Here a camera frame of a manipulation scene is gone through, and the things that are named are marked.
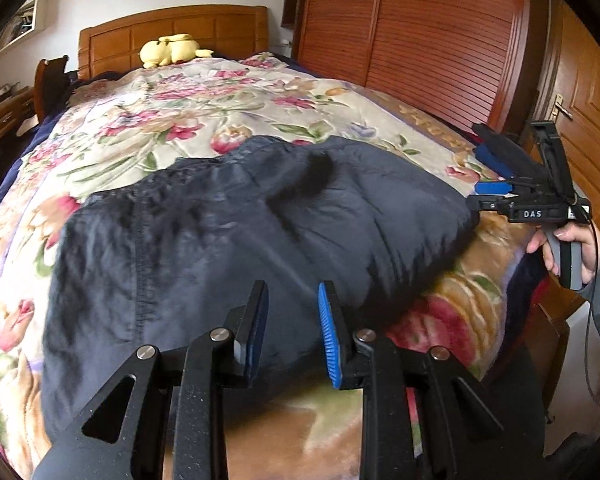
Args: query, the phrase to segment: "plush toy head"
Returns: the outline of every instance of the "plush toy head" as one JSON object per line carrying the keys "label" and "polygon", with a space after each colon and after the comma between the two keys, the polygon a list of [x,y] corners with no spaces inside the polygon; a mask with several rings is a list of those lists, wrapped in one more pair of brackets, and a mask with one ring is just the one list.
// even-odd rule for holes
{"label": "plush toy head", "polygon": [[190,61],[195,57],[211,57],[212,54],[212,50],[200,49],[198,42],[192,40],[189,34],[162,36],[148,41],[140,49],[140,59],[145,68]]}

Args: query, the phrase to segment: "sliding closet door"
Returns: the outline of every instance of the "sliding closet door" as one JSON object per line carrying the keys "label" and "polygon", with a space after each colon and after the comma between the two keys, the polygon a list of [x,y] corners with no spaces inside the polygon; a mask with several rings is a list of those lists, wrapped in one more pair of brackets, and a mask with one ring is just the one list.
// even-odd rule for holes
{"label": "sliding closet door", "polygon": [[364,84],[376,0],[306,0],[298,61],[321,76]]}
{"label": "sliding closet door", "polygon": [[463,129],[487,122],[514,0],[380,0],[366,84]]}

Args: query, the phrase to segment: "hand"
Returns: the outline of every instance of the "hand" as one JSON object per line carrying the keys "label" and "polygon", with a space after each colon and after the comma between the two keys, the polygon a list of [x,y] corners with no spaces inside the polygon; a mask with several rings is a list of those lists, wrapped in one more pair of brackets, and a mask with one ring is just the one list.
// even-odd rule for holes
{"label": "hand", "polygon": [[[575,222],[569,222],[564,227],[554,231],[555,236],[561,242],[581,242],[582,243],[582,283],[587,284],[595,273],[600,270],[600,230],[593,224],[598,237],[598,268],[596,269],[596,245],[593,239],[593,231],[589,225],[580,225]],[[527,253],[534,253],[542,246],[542,256],[544,264],[549,272],[556,276],[560,275],[558,264],[554,260],[554,254],[546,239],[542,229],[538,229],[526,246]]]}

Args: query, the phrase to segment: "black cable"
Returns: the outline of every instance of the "black cable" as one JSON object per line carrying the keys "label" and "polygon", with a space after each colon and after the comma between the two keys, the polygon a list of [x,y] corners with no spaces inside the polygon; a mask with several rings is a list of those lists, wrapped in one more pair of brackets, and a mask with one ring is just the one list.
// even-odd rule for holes
{"label": "black cable", "polygon": [[593,393],[593,388],[591,387],[591,381],[589,379],[589,332],[591,329],[591,319],[593,318],[593,297],[596,293],[596,280],[598,278],[598,258],[600,256],[600,249],[598,247],[598,235],[596,234],[596,227],[595,225],[593,225],[593,220],[591,219],[589,213],[582,206],[580,206],[580,208],[585,218],[589,222],[591,231],[593,232],[593,243],[596,247],[596,261],[594,265],[593,278],[591,280],[591,300],[589,301],[589,313],[587,314],[587,331],[584,335],[584,378],[587,381],[587,390],[589,391],[591,400],[593,400],[593,402],[595,402],[600,408],[600,401],[596,398],[595,394]]}

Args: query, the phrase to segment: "gray handle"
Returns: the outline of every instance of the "gray handle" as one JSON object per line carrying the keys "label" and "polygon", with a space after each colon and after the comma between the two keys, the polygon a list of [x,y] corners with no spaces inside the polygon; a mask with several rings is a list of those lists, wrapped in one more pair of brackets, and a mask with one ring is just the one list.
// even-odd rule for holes
{"label": "gray handle", "polygon": [[580,290],[582,288],[582,244],[580,242],[561,242],[554,235],[555,226],[544,225],[542,230],[549,240],[551,252],[560,272],[559,281],[564,288]]}

